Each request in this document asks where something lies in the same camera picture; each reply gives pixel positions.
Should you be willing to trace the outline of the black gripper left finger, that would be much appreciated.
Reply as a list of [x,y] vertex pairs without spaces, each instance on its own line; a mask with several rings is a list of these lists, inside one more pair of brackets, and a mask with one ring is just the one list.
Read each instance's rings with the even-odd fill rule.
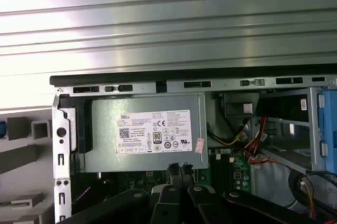
[[178,163],[168,167],[170,182],[153,189],[129,189],[59,223],[181,223],[182,177]]

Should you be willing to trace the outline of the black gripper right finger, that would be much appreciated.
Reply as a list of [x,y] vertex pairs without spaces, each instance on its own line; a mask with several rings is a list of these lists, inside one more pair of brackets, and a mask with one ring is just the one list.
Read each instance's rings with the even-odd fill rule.
[[310,217],[240,190],[219,195],[211,187],[192,184],[187,189],[187,198],[196,210],[195,223],[317,223]]

